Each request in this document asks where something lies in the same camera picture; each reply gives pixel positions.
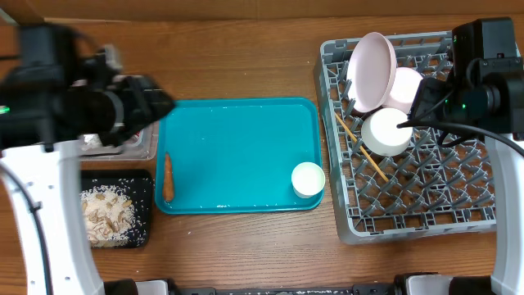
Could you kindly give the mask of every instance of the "wooden tabletop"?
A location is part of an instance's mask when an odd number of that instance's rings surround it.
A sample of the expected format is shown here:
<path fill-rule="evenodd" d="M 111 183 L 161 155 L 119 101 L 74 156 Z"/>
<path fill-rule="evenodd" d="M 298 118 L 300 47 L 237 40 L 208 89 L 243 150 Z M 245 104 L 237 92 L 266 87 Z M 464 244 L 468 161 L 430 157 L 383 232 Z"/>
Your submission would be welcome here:
<path fill-rule="evenodd" d="M 451 30 L 483 16 L 353 17 L 77 25 L 113 43 L 128 74 L 149 74 L 177 99 L 303 96 L 317 103 L 313 67 L 322 42 L 382 34 Z M 512 16 L 524 46 L 524 16 Z M 0 28 L 0 55 L 15 52 L 11 28 Z M 5 75 L 10 62 L 0 65 Z M 322 133 L 323 166 L 328 154 Z M 146 168 L 154 161 L 90 163 L 86 169 Z M 271 288 L 391 282 L 394 275 L 436 271 L 489 275 L 495 234 L 452 234 L 399 243 L 349 246 L 337 237 L 329 184 L 312 211 L 224 216 L 153 212 L 141 249 L 95 250 L 104 280 L 173 277 L 181 287 Z M 0 289 L 25 293 L 16 224 L 0 197 Z"/>

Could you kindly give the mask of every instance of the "blue tray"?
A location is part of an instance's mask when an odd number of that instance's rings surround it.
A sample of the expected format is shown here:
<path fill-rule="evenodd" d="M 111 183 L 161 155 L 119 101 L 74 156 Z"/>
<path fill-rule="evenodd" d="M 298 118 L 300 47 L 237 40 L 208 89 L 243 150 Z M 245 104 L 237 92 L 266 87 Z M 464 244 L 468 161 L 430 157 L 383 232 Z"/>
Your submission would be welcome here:
<path fill-rule="evenodd" d="M 162 197 L 166 151 L 174 200 Z M 156 205 L 167 214 L 223 214 L 315 208 L 291 186 L 296 165 L 322 166 L 318 115 L 305 98 L 177 101 L 160 121 Z"/>

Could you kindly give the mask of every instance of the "green led indicator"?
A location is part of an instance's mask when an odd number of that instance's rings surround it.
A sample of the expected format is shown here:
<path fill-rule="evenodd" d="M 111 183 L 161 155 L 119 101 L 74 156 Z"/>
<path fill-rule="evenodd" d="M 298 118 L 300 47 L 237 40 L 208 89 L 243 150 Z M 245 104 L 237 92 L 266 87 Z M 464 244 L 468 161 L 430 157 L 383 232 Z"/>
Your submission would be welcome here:
<path fill-rule="evenodd" d="M 10 110 L 11 109 L 9 107 L 0 106 L 0 115 L 8 113 Z"/>

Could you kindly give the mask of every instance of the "wooden chopstick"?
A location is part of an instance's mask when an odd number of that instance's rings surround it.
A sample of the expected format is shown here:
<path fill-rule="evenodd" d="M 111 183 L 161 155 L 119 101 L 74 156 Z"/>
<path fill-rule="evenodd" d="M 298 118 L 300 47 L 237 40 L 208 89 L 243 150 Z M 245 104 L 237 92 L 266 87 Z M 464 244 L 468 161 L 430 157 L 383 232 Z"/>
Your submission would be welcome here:
<path fill-rule="evenodd" d="M 344 127 L 344 130 L 350 135 L 351 137 L 351 140 L 353 140 L 354 143 L 357 143 L 357 138 L 353 135 L 353 133 L 351 132 L 351 130 L 349 128 L 347 128 L 346 124 L 344 123 L 344 121 L 338 116 L 337 113 L 334 113 L 335 114 L 335 117 L 337 118 L 338 122 L 340 124 L 342 124 L 342 127 Z M 384 174 L 384 172 L 382 172 L 382 170 L 380 169 L 380 167 L 377 165 L 377 163 L 375 163 L 375 161 L 371 158 L 371 156 L 369 156 L 368 152 L 366 152 L 366 150 L 364 149 L 364 147 L 362 145 L 360 145 L 360 151 L 366 156 L 366 158 L 368 159 L 368 161 L 371 163 L 371 165 L 373 166 L 373 168 L 375 168 L 375 170 L 378 172 L 378 174 L 386 181 L 390 181 L 386 175 Z"/>

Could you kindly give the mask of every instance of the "gray dish rack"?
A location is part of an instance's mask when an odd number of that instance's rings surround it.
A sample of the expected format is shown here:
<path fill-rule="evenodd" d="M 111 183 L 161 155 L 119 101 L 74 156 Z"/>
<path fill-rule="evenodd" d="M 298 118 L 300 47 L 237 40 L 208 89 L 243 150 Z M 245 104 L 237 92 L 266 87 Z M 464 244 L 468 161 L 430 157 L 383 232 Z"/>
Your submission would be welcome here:
<path fill-rule="evenodd" d="M 452 67 L 446 52 L 450 32 L 386 36 L 398 66 L 445 78 Z M 397 157 L 372 158 L 386 183 L 360 152 L 360 127 L 367 114 L 353 113 L 347 65 L 360 39 L 327 41 L 320 47 L 315 84 L 329 151 L 337 232 L 344 243 L 377 243 L 437 234 L 495 230 L 495 189 L 484 143 L 470 140 L 452 148 L 436 145 L 440 131 L 415 129 L 408 149 Z M 338 124 L 345 120 L 357 143 Z M 449 142 L 455 139 L 448 136 Z"/>

